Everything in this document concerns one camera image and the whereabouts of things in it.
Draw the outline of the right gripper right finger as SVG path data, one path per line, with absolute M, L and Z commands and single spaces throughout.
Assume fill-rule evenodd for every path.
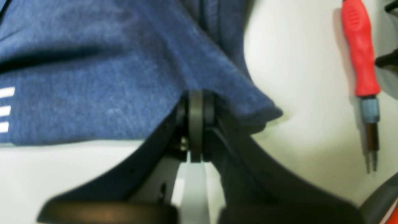
M 203 154 L 221 177 L 220 224 L 363 224 L 351 203 L 299 178 L 267 154 L 204 91 Z

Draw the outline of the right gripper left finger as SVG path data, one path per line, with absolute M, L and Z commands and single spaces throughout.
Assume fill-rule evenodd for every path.
M 178 224 L 171 199 L 181 163 L 191 147 L 191 119 L 199 115 L 199 91 L 183 94 L 150 137 L 111 170 L 48 200 L 42 224 Z

